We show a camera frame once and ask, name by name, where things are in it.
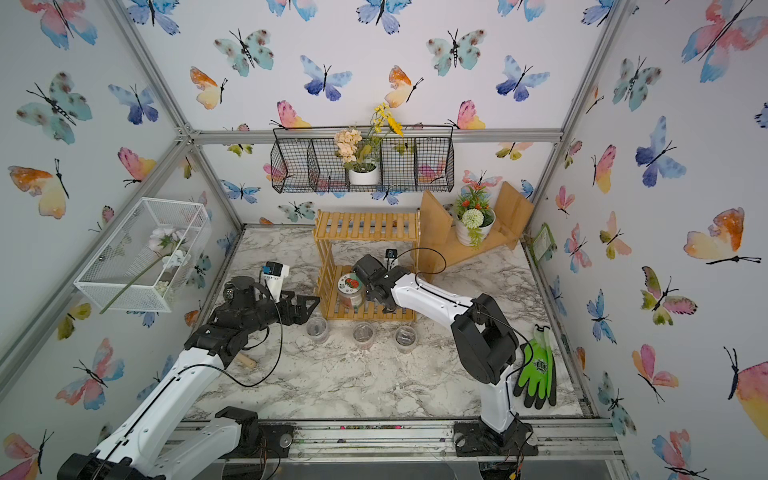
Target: flower stem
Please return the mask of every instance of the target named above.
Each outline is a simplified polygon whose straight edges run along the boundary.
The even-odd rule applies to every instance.
[[[99,315],[103,315],[103,314],[104,314],[104,312],[106,312],[106,311],[107,311],[107,309],[108,309],[110,306],[112,306],[112,303],[114,303],[114,301],[115,301],[115,300],[117,300],[118,298],[120,298],[120,295],[122,295],[123,293],[125,293],[125,290],[128,290],[128,288],[129,288],[131,285],[133,285],[134,283],[136,283],[136,282],[137,282],[137,281],[138,281],[138,280],[141,278],[141,276],[142,276],[142,275],[144,275],[146,272],[148,272],[148,271],[149,271],[149,270],[150,270],[150,269],[151,269],[153,266],[157,265],[157,262],[159,262],[159,261],[160,261],[160,260],[162,260],[162,259],[163,259],[163,256],[162,256],[162,255],[161,255],[161,256],[159,256],[159,257],[157,258],[157,260],[155,260],[154,262],[150,263],[150,264],[149,264],[149,266],[148,266],[147,268],[143,269],[141,272],[139,272],[139,274],[138,274],[137,276],[135,276],[133,279],[131,279],[131,281],[130,281],[130,282],[128,282],[128,283],[127,283],[127,285],[126,285],[126,286],[124,286],[124,287],[122,288],[122,290],[120,290],[120,291],[118,292],[118,294],[117,294],[117,295],[113,296],[113,297],[112,297],[112,300],[110,300],[110,301],[109,301],[109,303],[107,303],[107,305],[106,305],[106,306],[104,306],[104,308],[103,308],[103,309],[101,309],[101,312],[99,312]]]

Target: white flower pot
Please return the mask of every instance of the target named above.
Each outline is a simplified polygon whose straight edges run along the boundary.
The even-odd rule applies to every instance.
[[[493,221],[487,227],[480,229],[481,242],[485,240],[489,233],[491,233],[491,228],[493,228],[494,223],[496,223],[496,212],[494,212],[493,209],[491,209],[491,212],[493,213]],[[472,238],[469,237],[469,230],[467,229],[467,226],[462,223],[461,219],[456,221],[456,238],[458,238],[458,242],[461,245],[467,247],[472,246]]]
[[[350,185],[378,185],[379,184],[379,166],[370,172],[360,174],[354,170],[348,170]]]

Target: black wire basket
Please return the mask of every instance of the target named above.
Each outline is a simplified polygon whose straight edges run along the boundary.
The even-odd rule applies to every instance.
[[[367,157],[377,164],[378,183],[350,185],[349,171],[336,156],[336,132],[347,127],[275,128],[272,187],[279,194],[305,192],[449,192],[454,183],[453,127],[404,125]],[[364,132],[366,127],[359,127]],[[362,148],[366,138],[358,144]]]

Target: marble surface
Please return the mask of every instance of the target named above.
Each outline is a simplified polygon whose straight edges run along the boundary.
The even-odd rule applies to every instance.
[[[383,258],[385,248],[400,252],[410,243],[338,242],[336,264],[354,264],[366,253]],[[319,255],[309,227],[272,227],[246,230],[227,278],[251,275],[268,260],[290,265],[284,290],[311,295],[319,269]],[[409,262],[409,255],[401,258]],[[548,324],[544,305],[520,246],[499,247],[451,266],[434,282],[466,296],[487,293],[496,299],[510,324],[530,338],[534,324]],[[330,336],[313,343],[304,326],[283,327],[283,351],[274,373],[259,386],[246,389],[220,376],[200,396],[187,419],[209,419],[225,406],[251,409],[263,419],[338,419],[474,416],[480,413],[476,381],[458,360],[451,332],[424,316],[407,323],[416,328],[419,344],[408,354],[397,351],[393,334],[402,323],[379,322],[376,342],[359,350],[352,341],[353,321],[329,322]],[[245,352],[257,361],[255,369],[233,362],[227,370],[241,382],[261,380],[274,366],[280,347],[280,325],[271,327],[269,339]],[[254,333],[255,345],[264,333]],[[517,364],[521,364],[518,351]],[[526,409],[522,397],[513,397],[523,416],[581,415],[571,379],[559,350],[554,351],[558,372],[558,404],[541,410]]]

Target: wire basket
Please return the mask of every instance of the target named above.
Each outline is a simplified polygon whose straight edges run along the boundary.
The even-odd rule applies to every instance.
[[[74,285],[103,308],[158,258],[148,244],[152,231],[158,227],[184,232],[184,242],[177,247],[186,253],[181,266],[169,269],[163,262],[157,262],[112,303],[110,310],[170,312],[175,294],[187,282],[210,237],[210,221],[202,204],[142,198],[110,235],[107,246],[92,257]],[[162,252],[171,253],[168,249]],[[167,288],[159,290],[159,282],[168,282]]]
[[[349,171],[336,156],[333,140],[333,135],[343,128],[346,127],[275,128],[271,177],[277,193],[453,189],[453,127],[406,125],[405,137],[384,137],[367,157],[378,166],[379,179],[373,185],[350,185]],[[365,142],[363,138],[358,148]]]

